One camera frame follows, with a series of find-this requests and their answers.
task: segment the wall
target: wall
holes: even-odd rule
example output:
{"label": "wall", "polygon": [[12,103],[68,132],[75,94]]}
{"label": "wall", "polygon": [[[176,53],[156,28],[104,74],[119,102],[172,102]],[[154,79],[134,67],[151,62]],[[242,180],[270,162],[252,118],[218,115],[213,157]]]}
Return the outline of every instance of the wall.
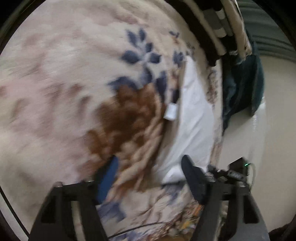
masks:
{"label": "wall", "polygon": [[261,60],[267,133],[252,194],[270,231],[296,213],[296,64],[273,57]]}
{"label": "wall", "polygon": [[249,162],[254,163],[256,169],[259,169],[265,147],[265,135],[265,102],[261,103],[253,117],[250,117],[249,109],[234,114],[230,118],[229,126],[224,133],[222,151],[217,167],[227,170],[231,162],[244,157]]}

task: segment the white tag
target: white tag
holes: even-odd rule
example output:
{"label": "white tag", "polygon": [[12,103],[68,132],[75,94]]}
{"label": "white tag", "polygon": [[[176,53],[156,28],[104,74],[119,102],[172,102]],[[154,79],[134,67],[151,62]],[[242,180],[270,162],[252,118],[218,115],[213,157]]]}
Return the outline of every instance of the white tag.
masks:
{"label": "white tag", "polygon": [[169,103],[167,109],[165,110],[165,116],[163,117],[166,120],[174,121],[177,118],[178,105],[175,103]]}

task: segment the black wire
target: black wire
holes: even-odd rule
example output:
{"label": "black wire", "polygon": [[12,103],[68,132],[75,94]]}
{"label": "black wire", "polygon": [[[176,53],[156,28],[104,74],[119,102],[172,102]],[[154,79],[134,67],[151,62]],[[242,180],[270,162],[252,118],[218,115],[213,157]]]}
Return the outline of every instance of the black wire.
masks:
{"label": "black wire", "polygon": [[22,221],[19,219],[19,217],[17,216],[17,214],[15,213],[13,207],[10,205],[10,202],[8,201],[5,193],[2,190],[2,187],[0,186],[0,194],[2,195],[7,207],[9,208],[9,210],[11,211],[12,215],[15,217],[15,220],[17,221],[17,223],[19,224],[19,226],[22,228],[22,230],[24,231],[24,233],[27,235],[27,237],[29,237],[29,232],[26,230],[25,226],[23,225]]}
{"label": "black wire", "polygon": [[114,237],[119,236],[119,235],[121,235],[121,234],[125,234],[125,233],[127,233],[127,232],[129,232],[129,231],[133,231],[133,230],[135,230],[135,229],[139,229],[139,228],[142,228],[142,227],[145,227],[145,226],[150,226],[150,225],[161,224],[161,223],[166,223],[166,222],[158,222],[158,223],[148,223],[148,224],[143,224],[143,225],[140,225],[140,226],[134,227],[134,228],[132,228],[132,229],[128,229],[128,230],[122,231],[122,232],[120,232],[120,233],[117,233],[117,234],[111,235],[111,236],[108,237],[108,239],[114,238]]}
{"label": "black wire", "polygon": [[254,184],[255,184],[256,167],[255,167],[255,164],[252,163],[252,162],[250,162],[250,163],[248,163],[248,164],[252,167],[252,170],[253,170],[253,172],[252,172],[252,183],[251,183],[251,185],[250,185],[250,190],[252,190],[252,187],[253,187]]}

